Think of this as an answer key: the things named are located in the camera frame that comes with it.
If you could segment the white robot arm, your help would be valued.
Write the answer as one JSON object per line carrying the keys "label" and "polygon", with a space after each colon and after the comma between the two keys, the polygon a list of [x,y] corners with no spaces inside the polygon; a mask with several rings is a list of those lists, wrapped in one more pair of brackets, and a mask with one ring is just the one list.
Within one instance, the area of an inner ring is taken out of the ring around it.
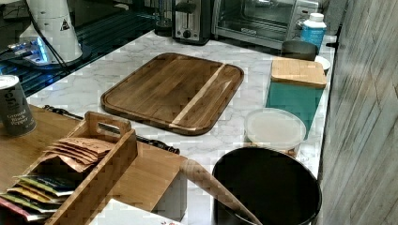
{"label": "white robot arm", "polygon": [[67,67],[84,56],[69,15],[67,0],[23,0],[30,25],[8,48],[38,66]]}

